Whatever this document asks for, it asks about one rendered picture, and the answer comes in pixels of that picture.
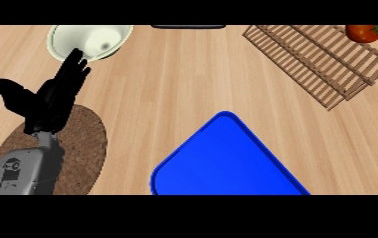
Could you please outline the white bowl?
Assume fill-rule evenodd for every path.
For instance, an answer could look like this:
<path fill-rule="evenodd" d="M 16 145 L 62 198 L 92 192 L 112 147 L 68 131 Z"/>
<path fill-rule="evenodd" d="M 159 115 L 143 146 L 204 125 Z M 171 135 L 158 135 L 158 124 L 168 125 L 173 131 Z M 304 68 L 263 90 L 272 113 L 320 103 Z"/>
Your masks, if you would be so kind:
<path fill-rule="evenodd" d="M 131 25 L 55 25 L 47 33 L 47 51 L 63 61 L 74 48 L 92 62 L 111 57 L 133 32 Z"/>

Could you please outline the round brown cork placemat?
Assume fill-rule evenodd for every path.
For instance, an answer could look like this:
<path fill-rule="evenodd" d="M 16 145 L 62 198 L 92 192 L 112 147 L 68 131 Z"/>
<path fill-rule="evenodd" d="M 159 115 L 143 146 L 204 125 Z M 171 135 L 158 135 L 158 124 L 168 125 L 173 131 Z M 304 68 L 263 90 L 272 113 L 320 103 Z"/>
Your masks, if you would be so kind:
<path fill-rule="evenodd" d="M 0 184 L 21 176 L 21 162 L 4 163 L 10 150 L 35 148 L 37 138 L 24 133 L 21 124 L 0 144 Z M 81 105 L 72 107 L 65 128 L 58 133 L 65 150 L 62 170 L 55 185 L 55 195 L 87 195 L 100 175 L 106 158 L 106 129 L 100 117 Z"/>

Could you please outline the wooden slatted tiered shelf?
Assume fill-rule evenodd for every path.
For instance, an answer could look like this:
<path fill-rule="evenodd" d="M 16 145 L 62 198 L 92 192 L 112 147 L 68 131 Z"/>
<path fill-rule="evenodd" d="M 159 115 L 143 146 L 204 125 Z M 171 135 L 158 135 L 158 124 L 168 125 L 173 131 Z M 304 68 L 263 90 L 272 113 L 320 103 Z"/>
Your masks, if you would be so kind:
<path fill-rule="evenodd" d="M 378 83 L 378 46 L 340 25 L 250 25 L 242 36 L 328 110 Z"/>

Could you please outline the dark grey flat object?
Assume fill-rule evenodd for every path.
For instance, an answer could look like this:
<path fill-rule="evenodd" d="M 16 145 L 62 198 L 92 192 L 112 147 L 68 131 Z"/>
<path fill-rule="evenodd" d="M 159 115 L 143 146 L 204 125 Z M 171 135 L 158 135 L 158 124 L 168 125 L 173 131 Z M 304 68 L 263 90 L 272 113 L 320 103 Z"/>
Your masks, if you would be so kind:
<path fill-rule="evenodd" d="M 156 29 L 223 29 L 226 25 L 151 25 Z"/>

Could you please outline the red tomato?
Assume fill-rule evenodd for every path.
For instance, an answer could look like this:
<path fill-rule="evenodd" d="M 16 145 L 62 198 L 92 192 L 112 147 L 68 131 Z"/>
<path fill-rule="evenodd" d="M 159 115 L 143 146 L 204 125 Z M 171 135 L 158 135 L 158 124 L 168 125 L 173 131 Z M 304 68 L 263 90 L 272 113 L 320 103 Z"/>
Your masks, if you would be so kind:
<path fill-rule="evenodd" d="M 345 35 L 357 43 L 372 43 L 378 40 L 378 27 L 375 25 L 347 25 Z"/>

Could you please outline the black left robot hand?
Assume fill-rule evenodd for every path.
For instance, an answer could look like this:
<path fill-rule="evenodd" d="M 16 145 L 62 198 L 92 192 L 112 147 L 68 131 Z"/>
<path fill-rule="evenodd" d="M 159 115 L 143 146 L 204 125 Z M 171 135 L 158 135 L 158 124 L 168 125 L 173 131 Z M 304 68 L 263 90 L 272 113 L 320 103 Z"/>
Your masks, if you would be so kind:
<path fill-rule="evenodd" d="M 92 71 L 83 51 L 74 49 L 62 62 L 58 73 L 37 92 L 15 81 L 0 78 L 0 97 L 4 107 L 25 118 L 24 133 L 56 134 L 68 122 L 75 96 Z"/>

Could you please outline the blue tray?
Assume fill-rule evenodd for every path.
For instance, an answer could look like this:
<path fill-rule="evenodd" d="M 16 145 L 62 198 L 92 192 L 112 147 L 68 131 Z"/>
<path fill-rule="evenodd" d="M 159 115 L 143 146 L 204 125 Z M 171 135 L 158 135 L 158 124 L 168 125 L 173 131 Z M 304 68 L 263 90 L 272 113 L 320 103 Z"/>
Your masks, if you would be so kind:
<path fill-rule="evenodd" d="M 309 195 L 239 117 L 219 112 L 156 166 L 154 195 Z"/>

